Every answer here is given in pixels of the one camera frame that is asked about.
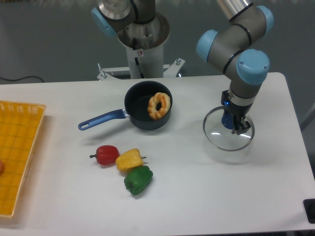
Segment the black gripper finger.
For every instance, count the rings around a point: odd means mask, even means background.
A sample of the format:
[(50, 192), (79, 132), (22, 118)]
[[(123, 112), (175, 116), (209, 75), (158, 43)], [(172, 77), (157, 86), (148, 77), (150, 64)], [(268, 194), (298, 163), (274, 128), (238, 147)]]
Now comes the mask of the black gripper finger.
[(236, 122), (231, 133), (237, 135), (245, 134), (250, 128), (251, 124), (247, 120), (242, 118), (240, 121)]

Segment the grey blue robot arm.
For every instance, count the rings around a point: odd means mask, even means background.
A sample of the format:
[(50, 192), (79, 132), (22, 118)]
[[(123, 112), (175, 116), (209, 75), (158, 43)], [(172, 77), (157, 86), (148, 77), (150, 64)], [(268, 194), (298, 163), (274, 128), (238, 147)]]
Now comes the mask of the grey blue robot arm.
[[(250, 0), (221, 0), (219, 5), (230, 27), (223, 32), (206, 31), (196, 52), (230, 79), (229, 89), (221, 96), (222, 123), (243, 134), (250, 129), (245, 116), (270, 67), (267, 55), (251, 45), (273, 27), (274, 17), (268, 8), (254, 6)], [(124, 45), (133, 79), (163, 76), (163, 46), (170, 26), (153, 0), (101, 0), (91, 14), (105, 35), (117, 36)]]

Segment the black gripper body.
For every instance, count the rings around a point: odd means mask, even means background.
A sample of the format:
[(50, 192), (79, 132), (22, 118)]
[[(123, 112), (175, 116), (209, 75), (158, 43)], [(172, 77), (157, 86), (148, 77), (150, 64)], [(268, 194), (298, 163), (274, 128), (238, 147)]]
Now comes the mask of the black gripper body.
[(225, 90), (221, 95), (223, 105), (223, 121), (225, 123), (240, 123), (250, 110), (253, 98), (241, 98), (231, 90)]

